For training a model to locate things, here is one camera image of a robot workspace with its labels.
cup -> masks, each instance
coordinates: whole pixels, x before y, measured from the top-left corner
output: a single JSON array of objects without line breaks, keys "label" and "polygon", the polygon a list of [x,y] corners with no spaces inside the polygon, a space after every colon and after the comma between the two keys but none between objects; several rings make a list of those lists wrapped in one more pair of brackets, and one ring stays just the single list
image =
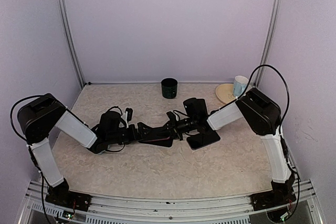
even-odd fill
[{"label": "cup", "polygon": [[162,96],[173,99],[177,95],[177,81],[173,78],[166,78],[161,81]]},{"label": "cup", "polygon": [[245,76],[236,76],[233,82],[233,96],[240,96],[245,90],[248,79]]}]

marble tabletop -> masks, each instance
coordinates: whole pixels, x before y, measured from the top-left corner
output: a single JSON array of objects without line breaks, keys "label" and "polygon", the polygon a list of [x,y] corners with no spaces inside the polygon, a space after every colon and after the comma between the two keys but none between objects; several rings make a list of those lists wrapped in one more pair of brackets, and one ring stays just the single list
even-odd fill
[{"label": "marble tabletop", "polygon": [[[165,99],[160,84],[85,86],[72,111],[90,127],[113,105],[133,111],[131,123],[162,126],[167,111],[184,112],[183,101],[204,98],[208,111],[223,104],[216,84],[178,85],[177,97]],[[171,148],[133,143],[122,152],[96,155],[60,133],[53,148],[70,188],[91,194],[135,198],[205,198],[271,189],[265,147],[244,119],[217,131],[219,142],[193,151],[186,140]]]}]

round plate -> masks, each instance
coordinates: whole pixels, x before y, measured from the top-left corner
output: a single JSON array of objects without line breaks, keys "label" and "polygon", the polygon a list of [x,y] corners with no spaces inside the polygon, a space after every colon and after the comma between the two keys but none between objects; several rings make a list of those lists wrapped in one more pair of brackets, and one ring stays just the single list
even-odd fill
[{"label": "round plate", "polygon": [[224,104],[228,104],[229,102],[232,102],[235,99],[233,95],[233,84],[225,83],[225,84],[219,85],[216,88],[216,96]]}]

light blue mug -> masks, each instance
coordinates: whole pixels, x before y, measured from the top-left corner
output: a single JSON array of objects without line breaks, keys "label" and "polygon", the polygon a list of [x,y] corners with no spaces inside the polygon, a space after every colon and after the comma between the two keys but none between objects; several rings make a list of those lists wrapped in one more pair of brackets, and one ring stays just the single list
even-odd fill
[{"label": "light blue mug", "polygon": [[233,82],[233,96],[240,96],[245,90],[248,79],[245,76],[236,76]]}]

black cup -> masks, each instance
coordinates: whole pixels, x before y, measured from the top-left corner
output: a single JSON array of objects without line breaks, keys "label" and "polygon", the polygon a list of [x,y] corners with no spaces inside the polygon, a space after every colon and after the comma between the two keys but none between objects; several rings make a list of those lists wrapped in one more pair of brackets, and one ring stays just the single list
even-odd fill
[{"label": "black cup", "polygon": [[161,81],[162,96],[173,99],[177,94],[177,81],[173,78],[166,78]]}]

